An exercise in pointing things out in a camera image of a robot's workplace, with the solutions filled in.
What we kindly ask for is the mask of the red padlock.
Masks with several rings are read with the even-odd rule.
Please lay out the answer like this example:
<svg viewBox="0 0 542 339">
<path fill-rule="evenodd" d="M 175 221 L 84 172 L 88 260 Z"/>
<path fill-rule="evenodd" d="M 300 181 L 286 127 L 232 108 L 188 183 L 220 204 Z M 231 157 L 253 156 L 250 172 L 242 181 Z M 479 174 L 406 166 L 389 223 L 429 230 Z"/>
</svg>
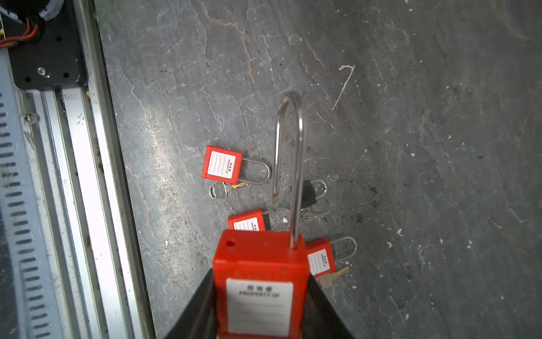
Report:
<svg viewBox="0 0 542 339">
<path fill-rule="evenodd" d="M 278 225 L 271 226 L 271 215 L 278 215 Z M 286 207 L 277 210 L 262 210 L 257 208 L 247 212 L 229 216 L 227 219 L 230 230 L 256 231 L 256 232 L 282 232 L 289 228 L 291 211 Z"/>
<path fill-rule="evenodd" d="M 241 177 L 242 162 L 252 162 L 264 166 L 266 177 L 261 181 Z M 265 162 L 244 158 L 242 153 L 208 145 L 201 176 L 203 179 L 232 185 L 239 184 L 240 182 L 262 185 L 270 179 L 271 168 Z"/>
<path fill-rule="evenodd" d="M 333 245 L 340 242 L 349 241 L 353 244 L 353 250 L 350 254 L 343 257 L 335 257 Z M 320 238 L 306 243 L 307 257 L 309 260 L 310 272 L 314 278 L 319 278 L 328 273 L 334 273 L 337 270 L 336 264 L 350 259 L 357 253 L 358 243 L 350 236 L 341 237 L 336 240 L 327 240 Z"/>
<path fill-rule="evenodd" d="M 287 108 L 296 113 L 297 141 L 288 232 L 225 230 L 213 261 L 219 338 L 300 338 L 310 268 L 299 234 L 306 153 L 301 96 L 285 94 L 276 121 L 272 207 L 279 203 L 280 157 Z"/>
</svg>

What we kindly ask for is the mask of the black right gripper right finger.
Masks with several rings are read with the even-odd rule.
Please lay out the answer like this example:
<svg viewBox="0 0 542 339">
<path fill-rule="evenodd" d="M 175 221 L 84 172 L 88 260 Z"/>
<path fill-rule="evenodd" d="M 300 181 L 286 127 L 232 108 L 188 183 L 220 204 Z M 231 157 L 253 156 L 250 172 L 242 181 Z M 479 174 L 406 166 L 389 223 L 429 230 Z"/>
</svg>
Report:
<svg viewBox="0 0 542 339">
<path fill-rule="evenodd" d="M 312 275 L 306 292 L 302 338 L 354 338 Z"/>
</svg>

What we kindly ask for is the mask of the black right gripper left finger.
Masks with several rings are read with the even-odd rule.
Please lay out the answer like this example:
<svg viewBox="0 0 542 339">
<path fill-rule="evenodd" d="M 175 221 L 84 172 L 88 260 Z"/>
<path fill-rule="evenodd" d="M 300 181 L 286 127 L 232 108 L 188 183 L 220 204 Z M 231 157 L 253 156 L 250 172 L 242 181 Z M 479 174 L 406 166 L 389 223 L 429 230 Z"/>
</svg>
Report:
<svg viewBox="0 0 542 339">
<path fill-rule="evenodd" d="M 210 269 L 165 338 L 217 338 L 215 281 Z"/>
</svg>

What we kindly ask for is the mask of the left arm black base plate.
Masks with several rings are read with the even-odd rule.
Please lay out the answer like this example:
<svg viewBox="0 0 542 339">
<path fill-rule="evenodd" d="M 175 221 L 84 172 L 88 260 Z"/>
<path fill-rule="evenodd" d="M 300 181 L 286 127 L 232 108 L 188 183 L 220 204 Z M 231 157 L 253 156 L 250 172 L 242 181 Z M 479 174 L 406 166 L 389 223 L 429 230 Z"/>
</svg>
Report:
<svg viewBox="0 0 542 339">
<path fill-rule="evenodd" d="M 22 90 L 87 83 L 72 1 L 2 1 L 1 23 L 14 83 Z"/>
</svg>

